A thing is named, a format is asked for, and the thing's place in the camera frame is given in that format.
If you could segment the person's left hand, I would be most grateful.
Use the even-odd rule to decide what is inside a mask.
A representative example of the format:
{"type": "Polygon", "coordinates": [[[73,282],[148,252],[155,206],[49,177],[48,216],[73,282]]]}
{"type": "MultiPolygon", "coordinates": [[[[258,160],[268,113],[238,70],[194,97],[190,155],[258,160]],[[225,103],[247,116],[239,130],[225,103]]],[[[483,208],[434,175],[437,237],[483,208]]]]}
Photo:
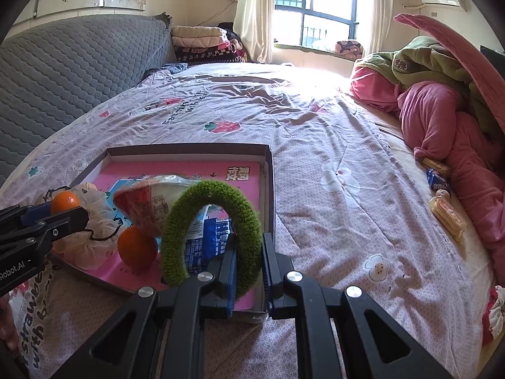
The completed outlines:
{"type": "Polygon", "coordinates": [[[0,338],[10,351],[18,348],[19,337],[16,331],[13,312],[9,305],[9,295],[0,298],[0,338]]]}

